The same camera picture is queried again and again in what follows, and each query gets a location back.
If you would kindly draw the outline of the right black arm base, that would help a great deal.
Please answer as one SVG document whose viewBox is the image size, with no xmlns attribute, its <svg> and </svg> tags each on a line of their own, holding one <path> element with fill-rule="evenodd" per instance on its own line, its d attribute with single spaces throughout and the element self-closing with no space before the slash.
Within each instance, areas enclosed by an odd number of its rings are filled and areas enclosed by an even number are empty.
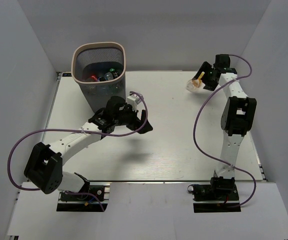
<svg viewBox="0 0 288 240">
<path fill-rule="evenodd" d="M 187 192 L 193 195 L 194 213 L 239 213 L 240 198 L 237 186 L 231 190 L 212 189 L 211 184 L 190 184 Z"/>
</svg>

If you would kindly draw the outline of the clear bottle black label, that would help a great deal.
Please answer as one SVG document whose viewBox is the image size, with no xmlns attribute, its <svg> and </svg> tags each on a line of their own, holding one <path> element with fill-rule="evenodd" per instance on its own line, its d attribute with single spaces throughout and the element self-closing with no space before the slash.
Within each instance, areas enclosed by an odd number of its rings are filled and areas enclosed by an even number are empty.
<svg viewBox="0 0 288 240">
<path fill-rule="evenodd" d="M 118 75 L 112 75 L 110 72 L 105 73 L 104 77 L 107 81 L 114 80 L 120 76 L 120 73 L 118 72 Z"/>
</svg>

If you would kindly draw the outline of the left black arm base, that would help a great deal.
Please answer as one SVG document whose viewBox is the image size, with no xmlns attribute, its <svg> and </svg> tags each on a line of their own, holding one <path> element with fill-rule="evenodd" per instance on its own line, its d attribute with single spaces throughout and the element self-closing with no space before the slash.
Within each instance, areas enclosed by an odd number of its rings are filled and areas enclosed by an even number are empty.
<svg viewBox="0 0 288 240">
<path fill-rule="evenodd" d="M 74 195 L 65 191 L 59 193 L 57 212 L 102 213 L 109 203 L 110 184 L 91 183 L 88 194 Z"/>
</svg>

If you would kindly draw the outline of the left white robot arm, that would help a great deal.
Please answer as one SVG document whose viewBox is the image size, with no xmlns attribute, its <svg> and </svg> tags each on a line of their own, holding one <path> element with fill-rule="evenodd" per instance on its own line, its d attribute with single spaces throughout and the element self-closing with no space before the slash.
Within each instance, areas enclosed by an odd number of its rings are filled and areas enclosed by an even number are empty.
<svg viewBox="0 0 288 240">
<path fill-rule="evenodd" d="M 74 155 L 105 137 L 115 137 L 116 127 L 125 126 L 129 134 L 145 134 L 153 130 L 145 108 L 138 117 L 138 104 L 144 97 L 130 92 L 127 98 L 112 96 L 80 129 L 69 129 L 66 137 L 52 143 L 37 143 L 30 154 L 24 176 L 44 194 L 55 190 L 73 193 L 83 200 L 89 196 L 90 182 L 79 173 L 63 171 Z"/>
</svg>

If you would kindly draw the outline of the small bottle yellow cap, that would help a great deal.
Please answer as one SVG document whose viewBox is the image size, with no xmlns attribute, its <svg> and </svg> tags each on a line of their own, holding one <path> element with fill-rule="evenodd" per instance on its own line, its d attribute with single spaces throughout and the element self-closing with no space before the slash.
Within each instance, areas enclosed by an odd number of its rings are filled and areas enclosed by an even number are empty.
<svg viewBox="0 0 288 240">
<path fill-rule="evenodd" d="M 197 77 L 193 77 L 192 79 L 188 80 L 185 86 L 185 89 L 188 90 L 190 93 L 198 93 L 203 84 L 202 77 L 204 76 L 205 72 L 202 71 L 200 74 L 197 74 Z"/>
</svg>

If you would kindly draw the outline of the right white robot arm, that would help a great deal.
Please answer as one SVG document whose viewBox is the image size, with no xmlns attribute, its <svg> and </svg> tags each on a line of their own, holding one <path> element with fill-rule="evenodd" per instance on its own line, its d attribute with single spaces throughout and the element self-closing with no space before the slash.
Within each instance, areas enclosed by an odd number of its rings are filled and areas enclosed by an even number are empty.
<svg viewBox="0 0 288 240">
<path fill-rule="evenodd" d="M 227 98 L 220 126 L 223 130 L 223 144 L 219 165 L 210 180 L 210 195 L 220 200 L 235 186 L 235 165 L 240 145 L 251 130 L 257 100 L 248 97 L 239 83 L 238 73 L 231 67 L 230 54 L 217 54 L 214 64 L 205 61 L 195 77 L 201 79 L 204 89 L 216 92 L 223 89 Z"/>
</svg>

